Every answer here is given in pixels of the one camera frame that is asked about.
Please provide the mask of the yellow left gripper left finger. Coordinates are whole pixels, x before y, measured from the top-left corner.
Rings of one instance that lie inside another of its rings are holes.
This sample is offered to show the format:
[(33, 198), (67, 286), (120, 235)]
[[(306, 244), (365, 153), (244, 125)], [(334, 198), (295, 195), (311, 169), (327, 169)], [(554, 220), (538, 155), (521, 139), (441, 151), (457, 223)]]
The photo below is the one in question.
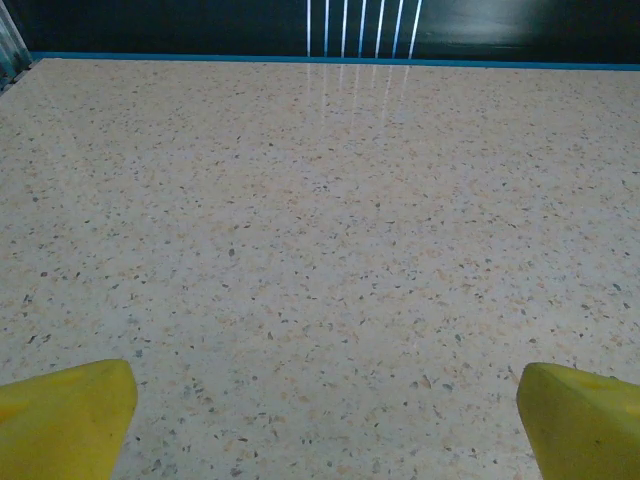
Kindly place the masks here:
[(138, 399), (130, 364), (96, 361), (1, 387), (3, 479), (108, 479)]

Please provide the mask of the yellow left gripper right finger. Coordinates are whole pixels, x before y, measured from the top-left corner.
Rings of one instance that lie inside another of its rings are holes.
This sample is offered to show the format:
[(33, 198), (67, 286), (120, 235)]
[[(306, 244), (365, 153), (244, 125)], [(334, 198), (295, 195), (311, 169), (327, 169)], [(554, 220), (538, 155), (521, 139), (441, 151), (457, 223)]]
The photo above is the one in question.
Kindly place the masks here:
[(637, 479), (639, 387), (550, 363), (530, 363), (518, 412), (544, 479)]

